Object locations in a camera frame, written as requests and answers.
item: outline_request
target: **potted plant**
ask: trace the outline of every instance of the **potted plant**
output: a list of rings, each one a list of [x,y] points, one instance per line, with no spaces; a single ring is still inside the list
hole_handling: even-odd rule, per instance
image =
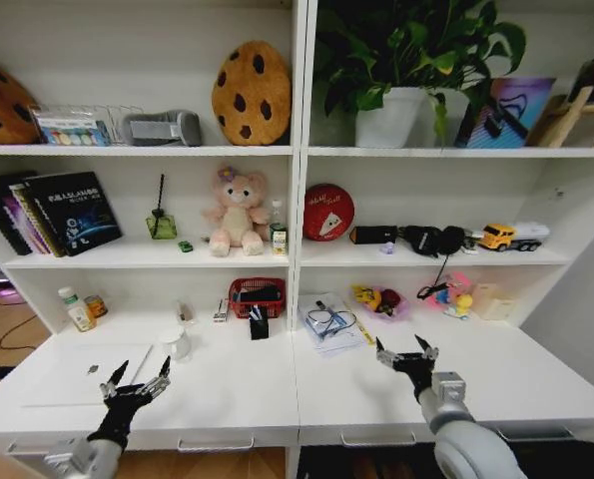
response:
[[[494,1],[319,0],[314,80],[327,86],[324,109],[357,113],[356,145],[404,146],[426,94],[434,131],[444,141],[445,96],[465,94],[475,111],[487,101],[487,61],[507,73],[525,52],[523,30],[498,22]]]

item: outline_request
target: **yellow toy truck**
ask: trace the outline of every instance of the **yellow toy truck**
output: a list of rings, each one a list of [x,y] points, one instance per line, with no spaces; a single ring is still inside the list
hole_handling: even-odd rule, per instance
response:
[[[547,237],[549,228],[539,223],[518,223],[513,226],[490,224],[483,229],[479,244],[495,251],[536,251]]]

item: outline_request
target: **small glass bottle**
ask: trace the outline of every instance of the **small glass bottle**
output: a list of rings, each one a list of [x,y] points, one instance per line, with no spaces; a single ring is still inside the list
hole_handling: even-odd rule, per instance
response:
[[[89,331],[97,325],[97,319],[90,312],[86,303],[77,296],[71,286],[59,289],[59,295],[66,304],[66,310],[71,317],[77,329],[81,332]]]
[[[175,217],[166,215],[163,208],[153,210],[153,213],[146,218],[146,225],[153,240],[173,240],[177,237]]]
[[[273,211],[270,216],[270,243],[273,254],[285,256],[288,254],[288,227],[284,217],[284,203],[281,200],[273,200]]]

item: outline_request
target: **black book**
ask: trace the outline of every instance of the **black book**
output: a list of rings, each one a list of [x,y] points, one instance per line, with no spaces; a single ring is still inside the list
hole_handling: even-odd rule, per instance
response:
[[[5,199],[13,199],[13,194],[8,188],[10,185],[21,182],[26,177],[32,177],[37,175],[37,172],[26,171],[13,173],[10,175],[0,176],[0,232],[8,243],[13,247],[17,254],[30,254],[32,251],[28,247],[28,244],[22,237],[21,233],[17,230],[17,227],[12,222],[5,210]]]
[[[122,235],[93,172],[45,175],[24,183],[68,256]]]

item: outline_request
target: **green leaves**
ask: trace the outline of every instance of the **green leaves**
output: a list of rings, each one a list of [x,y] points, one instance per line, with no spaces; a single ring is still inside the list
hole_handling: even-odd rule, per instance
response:
[[[523,60],[523,55],[525,55],[525,46],[527,44],[525,32],[519,26],[507,22],[494,25],[493,32],[502,35],[509,45],[510,52],[508,58],[511,69],[508,73],[512,73],[518,68],[520,62]]]
[[[391,87],[420,87],[433,95],[441,136],[446,110],[436,89],[462,91],[480,105],[491,85],[488,59],[505,58],[514,71],[525,54],[525,33],[498,22],[494,0],[351,3],[318,1],[314,77],[327,85],[328,114],[339,105],[380,108]]]

